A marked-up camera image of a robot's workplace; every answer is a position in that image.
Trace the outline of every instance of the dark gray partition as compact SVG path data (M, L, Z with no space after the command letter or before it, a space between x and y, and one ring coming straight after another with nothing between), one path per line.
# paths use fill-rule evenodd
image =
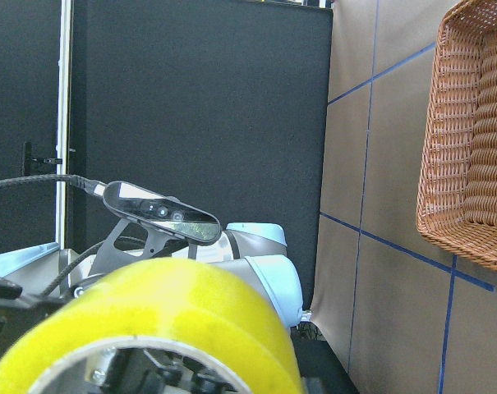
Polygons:
M56 0L0 1L0 180L21 175L25 141L56 157L60 12ZM55 185L0 190L0 253L54 241L54 221Z
M76 1L75 171L228 222L283 226L306 305L320 210L332 12L240 0ZM75 195L71 244L117 219Z

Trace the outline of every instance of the wicker basket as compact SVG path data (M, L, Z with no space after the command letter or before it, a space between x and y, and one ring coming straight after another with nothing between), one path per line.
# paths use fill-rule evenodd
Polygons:
M416 225L497 271L497 0L462 1L439 27Z

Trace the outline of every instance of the blue grid line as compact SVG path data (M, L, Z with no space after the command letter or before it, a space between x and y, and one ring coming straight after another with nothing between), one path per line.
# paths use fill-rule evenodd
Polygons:
M428 257L424 256L423 254L419 254L417 252L414 252L412 250L404 248L401 245L395 244L391 241L387 241L386 239L381 238L380 236L376 236L376 235L372 234L371 232L368 232L365 230L360 230L358 227L353 226L352 224L346 223L345 221L343 221L341 219L337 219L333 216L330 216L327 213L320 212L320 215L325 217L325 218L328 218L330 220L333 220L334 222L339 223L342 226L348 227L351 230L354 230L355 232L361 233L364 236L368 236L369 238L371 238L375 241L378 241L384 245L390 246L393 249L396 249L400 252L408 254L415 259L423 261L424 263L428 263L429 265L436 267L438 269L441 269L442 271L444 271L446 273L451 273L455 277L459 277L459 278L463 279L464 281L471 283L472 285L481 287L482 289L487 290L487 291L491 291L491 292L495 291L494 285L491 285L488 282L482 281L481 279L478 279L477 277L472 277L471 275L469 275L467 273L462 273L461 271L458 271L457 269L451 269L451 267L448 267L448 266L446 266L442 263L439 263L438 261L435 261L433 259L429 259Z
M427 45L423 49L420 49L418 52L413 53L411 56L405 57L402 61L396 63L395 65L393 65L393 66L391 66L389 68L387 68L386 70L383 70L379 74L376 74L375 76L372 77L372 80L377 80L378 78L381 78L385 74L389 74L391 71L394 71L397 68L403 66L404 64L409 63L411 60L414 60L415 58L419 57L420 55L423 55L424 53L429 52L431 49L434 49L434 47L435 47L435 43Z
M451 311L453 310L453 298L454 298L454 272L456 271L456 262L458 258L456 255L453 256L453 265L451 268L451 278L449 281L449 298L447 299L447 313L445 315L445 327L444 327L444 341L442 343L442 360L439 366L439 381L438 381L438 394L444 393L444 379L445 379L445 362L447 360L447 345L449 343L449 327L451 323Z
M495 286L491 285L490 283L484 282L481 279L478 279L476 277L472 277L471 275L467 275L466 273L462 273L458 270L453 271L453 275L455 277L459 277L463 279L466 282L471 283L472 285L476 285L478 287L481 287L484 290L490 291L490 292L495 292Z
M368 80L364 81L364 82L361 82L359 85L356 85L354 86L352 89L348 90L347 92L343 93L343 94L340 94L338 97L336 98L333 98L332 100L329 101L328 105L330 104L333 104L335 103L336 101L339 101L340 99L342 99L343 97L347 97L350 93L353 93L355 92L356 90L362 88L363 86L367 85L367 84L370 84L372 81L374 80L377 80L379 78L381 78L382 76L385 76L386 74L389 74L391 71L394 71L396 70L397 68L403 66L404 64L410 62L411 60L414 60L416 57L419 57L420 55L430 51L431 49L433 49L435 47L435 43L432 43L430 45L427 45L426 47L424 47L423 49L420 49L418 52L416 53L413 53L412 55L408 56L408 57L405 57L402 61L394 64L393 66L387 68L386 70L383 70L382 72L376 74L375 76L372 76L371 78L369 78ZM375 67L375 59L373 60L373 70L374 70L374 67Z
M356 90L362 88L363 86L369 84L370 82L372 81L372 79L370 78L369 80L366 80L365 82L361 82L358 86L354 86L352 89L350 89L349 91L343 93L343 94L340 94L338 97L336 98L333 98L332 100L329 101L329 105L332 104L332 103L335 103L336 101L342 99L343 97L346 97L348 96L350 93L353 93L355 92Z
M372 113L372 87L373 77L376 64L376 39L378 33L378 13L380 10L380 0L376 0L376 15L374 22L374 38L372 41L372 68L370 69L370 92L369 92L369 113L366 126L366 144L365 144L365 162L363 163L363 184L361 187L361 207L360 207L360 227L357 235L357 252L356 252L356 267L354 271L354 292L352 297L352 317L350 326L350 340L348 343L348 372L351 368L351 354L352 354L352 340L354 338L354 321L356 316L356 294L357 294L357 274L360 267L360 252L361 252L361 224L363 222L363 205L365 203L365 189L366 189L366 164L369 158L369 136L370 136L370 114Z
M355 232L360 232L360 228L359 227L353 226L352 224L344 222L343 220L339 220L339 219L335 218L334 216L328 215L327 213L320 212L320 215L323 216L323 217L325 217L325 218L327 218L327 219L330 219L330 220L332 220L332 221L334 221L336 223L339 223L342 226L348 227L351 230L354 230Z
M442 271L444 271L446 273L451 273L451 267L448 267L447 265L439 263L433 259L429 259L428 257L424 256L423 254L419 254L417 252L414 252L412 250L404 248L403 246L394 244L393 242L387 241L386 239L381 238L380 236L376 236L368 231L361 230L361 233L365 236L368 236L369 238L372 238L375 241L378 241L382 244L390 246L391 248L396 249L397 251L403 252L404 254L408 254L409 256L411 256L415 259L421 260L425 263L428 263L429 265L432 265L433 267L441 269Z

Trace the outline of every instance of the yellow sponge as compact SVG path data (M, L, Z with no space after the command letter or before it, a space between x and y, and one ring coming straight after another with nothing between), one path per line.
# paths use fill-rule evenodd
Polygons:
M255 394L304 392L288 333L257 292L220 268L169 258L118 269L25 334L0 360L0 394L30 392L64 356L119 337L195 348Z

